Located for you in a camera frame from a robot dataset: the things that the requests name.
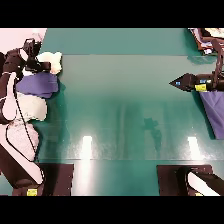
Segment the yellow sticker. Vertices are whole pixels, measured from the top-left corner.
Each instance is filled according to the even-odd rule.
[[[201,193],[195,193],[195,196],[203,196]]]
[[[37,196],[37,189],[28,189],[27,196]]]
[[[201,84],[201,85],[195,85],[195,89],[198,92],[206,92],[206,84]]]

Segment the purple cloth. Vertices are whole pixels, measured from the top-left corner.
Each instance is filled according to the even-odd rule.
[[[26,95],[50,98],[53,92],[58,91],[58,78],[56,75],[44,72],[24,76],[16,84],[16,90]]]
[[[224,139],[224,93],[201,92],[200,96],[216,139]]]

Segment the yellow label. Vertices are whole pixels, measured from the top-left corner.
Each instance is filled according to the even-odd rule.
[[[198,92],[206,92],[206,84],[201,84],[201,85],[195,85],[195,89]]]
[[[195,196],[203,196],[201,193],[195,193]]]
[[[37,196],[37,189],[28,189],[27,196]]]

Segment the stack of folded fabric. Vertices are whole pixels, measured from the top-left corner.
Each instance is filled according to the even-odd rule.
[[[34,161],[36,150],[39,144],[39,135],[34,129],[30,120],[43,121],[47,115],[47,104],[45,99],[50,98],[54,92],[58,91],[58,74],[61,67],[62,54],[57,52],[55,54],[44,52],[37,56],[40,62],[50,62],[50,73],[37,73],[23,70],[23,79],[17,83],[17,99],[19,107],[22,112],[24,121],[26,122],[27,131],[33,143],[34,149],[27,136],[22,117],[17,109],[17,115],[13,122],[11,122],[7,129],[7,141],[16,148],[29,161]],[[0,52],[0,72],[4,64],[4,54]]]
[[[213,39],[218,42],[224,48],[224,29],[223,28],[188,28],[198,46],[198,50],[201,51],[202,55],[217,55],[211,41]]]

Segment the glossy table surface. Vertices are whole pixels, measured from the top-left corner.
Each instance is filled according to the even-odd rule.
[[[49,28],[41,51],[62,52],[63,72],[47,119],[32,122],[39,158],[74,163],[72,195],[159,195],[158,164],[211,164],[224,178],[199,95],[168,84],[214,70],[189,31]]]

